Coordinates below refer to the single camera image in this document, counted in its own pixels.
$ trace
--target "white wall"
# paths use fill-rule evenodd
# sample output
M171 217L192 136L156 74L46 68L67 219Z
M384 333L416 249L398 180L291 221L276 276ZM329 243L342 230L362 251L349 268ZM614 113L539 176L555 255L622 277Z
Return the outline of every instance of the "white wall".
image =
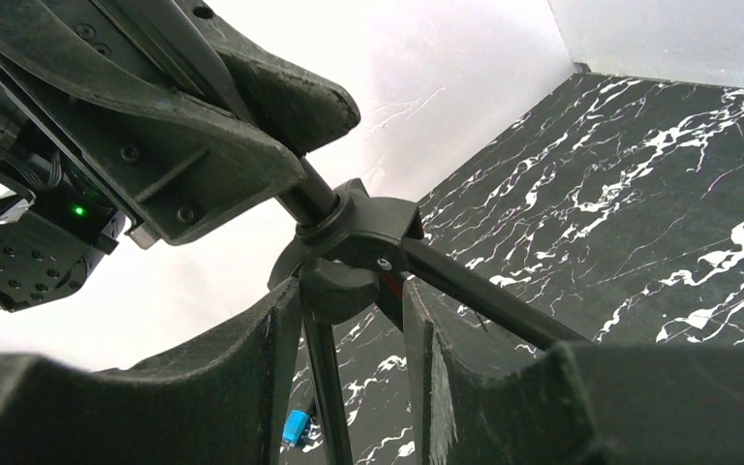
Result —
M331 78L363 122L310 156L332 185L418 200L573 71L545 0L209 2L265 49ZM294 231L274 202L197 243L125 241L85 289L0 313L0 351L128 366L246 309Z
M549 0L573 61L744 87L744 0Z

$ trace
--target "red accent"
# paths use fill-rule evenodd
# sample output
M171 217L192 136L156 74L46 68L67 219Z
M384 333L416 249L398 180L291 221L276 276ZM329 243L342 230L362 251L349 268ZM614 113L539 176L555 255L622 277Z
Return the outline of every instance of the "red accent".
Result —
M385 283L387 283L387 286L389 286L392 292L397 295L399 299L403 300L403 286L398 286L397 282L395 282L395 280L388 274L382 274L381 278Z

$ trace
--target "black metal bracket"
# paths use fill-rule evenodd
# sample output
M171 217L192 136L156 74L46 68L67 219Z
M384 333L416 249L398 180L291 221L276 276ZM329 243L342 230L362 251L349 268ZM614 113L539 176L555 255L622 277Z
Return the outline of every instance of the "black metal bracket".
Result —
M325 221L314 228L297 228L295 238L272 268L270 288L318 258L376 273L408 271L403 240L423 238L418 205L371 198L360 179L341 185L335 193L340 201Z

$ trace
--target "mounting hole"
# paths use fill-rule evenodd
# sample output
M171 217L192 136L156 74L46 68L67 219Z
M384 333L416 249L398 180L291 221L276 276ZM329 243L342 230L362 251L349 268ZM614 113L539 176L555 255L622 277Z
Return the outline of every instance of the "mounting hole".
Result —
M383 271L391 271L392 270L392 263L389 262L387 259L378 259L378 266Z
M124 145L121 147L121 160L127 163L135 163L140 160L139 150L132 145Z
M178 221L181 223L192 223L195 220L195 211L188 206L182 206L181 208L178 208L175 217L178 218Z
M201 19L212 19L215 17L215 12L206 5L199 5L193 9L193 15Z
M95 29L93 29L89 24L79 24L76 26L76 34L85 41L95 39Z
M108 46L104 44L96 44L93 46L93 48L95 48L95 51L101 53L102 55L106 57L109 57L110 55L112 55L112 51L109 49Z

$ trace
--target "black cable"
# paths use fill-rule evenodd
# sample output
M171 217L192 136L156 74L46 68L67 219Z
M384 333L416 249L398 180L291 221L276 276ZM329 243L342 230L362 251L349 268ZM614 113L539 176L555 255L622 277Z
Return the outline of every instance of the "black cable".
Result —
M61 153L58 150L52 153L49 179L46 182L41 179L30 164L10 153L2 146L0 146L0 160L13 167L35 192L47 192L55 189L61 183L61 179L64 176L61 167Z
M61 160L64 174L70 184L78 191L79 194L86 198L86 202L95 203L93 206L101 208L115 208L115 205L107 198L95 184L81 171L72 160L64 158Z

